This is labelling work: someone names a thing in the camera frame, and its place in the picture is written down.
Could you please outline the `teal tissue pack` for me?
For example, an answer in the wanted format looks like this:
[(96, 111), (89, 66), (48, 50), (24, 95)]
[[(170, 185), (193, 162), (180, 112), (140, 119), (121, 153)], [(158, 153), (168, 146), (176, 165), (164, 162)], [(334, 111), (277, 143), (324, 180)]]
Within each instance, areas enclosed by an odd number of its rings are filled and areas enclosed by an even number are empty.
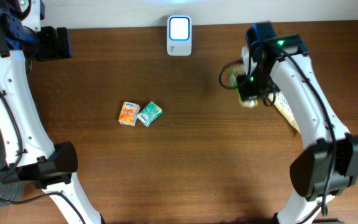
[(163, 110), (151, 101), (138, 115), (137, 119), (140, 120), (146, 127), (149, 127), (161, 114)]

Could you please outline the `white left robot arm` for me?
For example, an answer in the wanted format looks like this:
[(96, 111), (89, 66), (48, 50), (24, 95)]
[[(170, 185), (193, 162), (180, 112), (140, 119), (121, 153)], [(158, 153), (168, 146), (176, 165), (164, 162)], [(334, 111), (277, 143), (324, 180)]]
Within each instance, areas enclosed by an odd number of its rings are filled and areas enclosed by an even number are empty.
[(50, 197), (68, 223), (102, 223), (78, 179), (71, 142), (47, 135), (27, 79), (27, 62), (72, 56), (64, 27), (41, 26), (42, 1), (0, 1), (0, 132), (6, 164), (0, 183), (34, 184)]

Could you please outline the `green yellow drink carton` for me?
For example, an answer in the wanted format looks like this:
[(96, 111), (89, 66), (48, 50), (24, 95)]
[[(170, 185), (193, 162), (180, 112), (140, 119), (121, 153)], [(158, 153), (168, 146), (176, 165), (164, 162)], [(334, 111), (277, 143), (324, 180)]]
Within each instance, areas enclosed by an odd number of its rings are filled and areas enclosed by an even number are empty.
[[(235, 86), (237, 84), (236, 78), (237, 78), (238, 72), (237, 70), (231, 70), (230, 74), (229, 74), (229, 81), (231, 86)], [(239, 93), (238, 89), (235, 89), (235, 93), (237, 95), (237, 98), (239, 100), (239, 103), (245, 107), (245, 108), (255, 108), (258, 106), (258, 101), (257, 100), (243, 100), (241, 98), (241, 95)]]

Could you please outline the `orange tissue pack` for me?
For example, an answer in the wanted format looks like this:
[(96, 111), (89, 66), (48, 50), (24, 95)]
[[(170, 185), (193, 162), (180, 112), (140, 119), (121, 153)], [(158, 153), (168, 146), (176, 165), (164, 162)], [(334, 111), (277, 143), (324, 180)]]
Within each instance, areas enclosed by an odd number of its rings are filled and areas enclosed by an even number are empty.
[(128, 126), (135, 126), (139, 110), (140, 106), (138, 104), (125, 101), (119, 113), (119, 123)]

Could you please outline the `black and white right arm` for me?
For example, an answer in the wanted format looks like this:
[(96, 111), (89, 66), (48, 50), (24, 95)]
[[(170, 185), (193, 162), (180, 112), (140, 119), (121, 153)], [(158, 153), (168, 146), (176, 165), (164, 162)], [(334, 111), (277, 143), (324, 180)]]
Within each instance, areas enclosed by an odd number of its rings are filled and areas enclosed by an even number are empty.
[(242, 101), (283, 94), (298, 125), (303, 152), (290, 166), (293, 192), (274, 223), (313, 223), (327, 204), (356, 184), (358, 135), (352, 135), (326, 99), (298, 34), (279, 37), (271, 22), (247, 32), (246, 72), (232, 79)]

